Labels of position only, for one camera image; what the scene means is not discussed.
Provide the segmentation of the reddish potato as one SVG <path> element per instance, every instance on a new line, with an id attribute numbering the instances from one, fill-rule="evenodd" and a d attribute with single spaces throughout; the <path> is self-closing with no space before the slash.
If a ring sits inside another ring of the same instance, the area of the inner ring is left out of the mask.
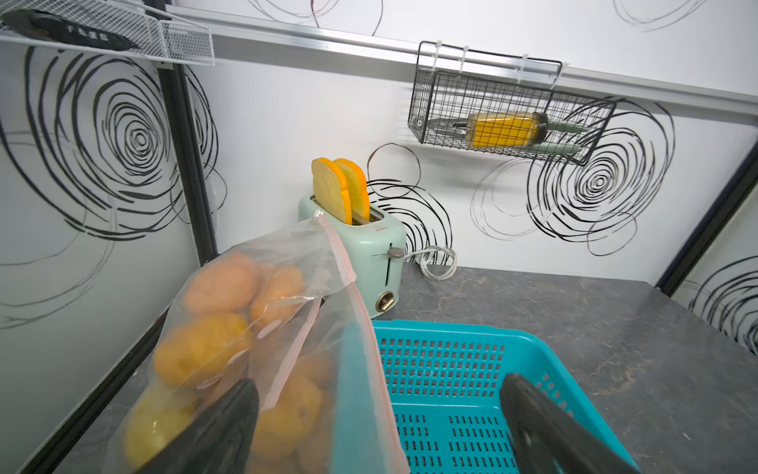
<path id="1" fill-rule="evenodd" d="M 287 323 L 305 304 L 304 290 L 300 268 L 286 266 L 275 270 L 251 305 L 253 327 L 262 332 Z"/>

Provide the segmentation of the clear zipper bag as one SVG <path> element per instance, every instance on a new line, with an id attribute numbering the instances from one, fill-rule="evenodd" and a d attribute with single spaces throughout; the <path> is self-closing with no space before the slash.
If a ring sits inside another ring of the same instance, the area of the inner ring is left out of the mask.
<path id="1" fill-rule="evenodd" d="M 263 408 L 274 408 L 323 298 L 354 281 L 321 211 L 195 272 L 172 303 L 147 385 L 108 444 L 104 472 L 142 468 L 240 380 L 254 381 Z"/>

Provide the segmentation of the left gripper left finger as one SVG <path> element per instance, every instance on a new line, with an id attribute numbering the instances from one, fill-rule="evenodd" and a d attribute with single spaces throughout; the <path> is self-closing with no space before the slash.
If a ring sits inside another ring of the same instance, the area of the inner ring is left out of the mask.
<path id="1" fill-rule="evenodd" d="M 252 379 L 231 387 L 167 448 L 137 471 L 149 473 L 244 473 L 259 418 L 259 391 Z"/>

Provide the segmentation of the large potato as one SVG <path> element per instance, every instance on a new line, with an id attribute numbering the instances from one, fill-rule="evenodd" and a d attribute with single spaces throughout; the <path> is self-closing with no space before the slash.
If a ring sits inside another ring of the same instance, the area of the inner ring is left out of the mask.
<path id="1" fill-rule="evenodd" d="M 260 268 L 247 255 L 219 257 L 189 280 L 182 305 L 197 315 L 237 312 L 254 299 L 260 286 Z"/>

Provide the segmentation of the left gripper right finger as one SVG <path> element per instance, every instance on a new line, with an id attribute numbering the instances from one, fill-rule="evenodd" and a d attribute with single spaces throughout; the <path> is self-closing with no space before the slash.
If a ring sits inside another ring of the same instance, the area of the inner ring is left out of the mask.
<path id="1" fill-rule="evenodd" d="M 525 377 L 516 373 L 507 375 L 499 389 L 499 399 L 519 472 L 638 471 Z"/>

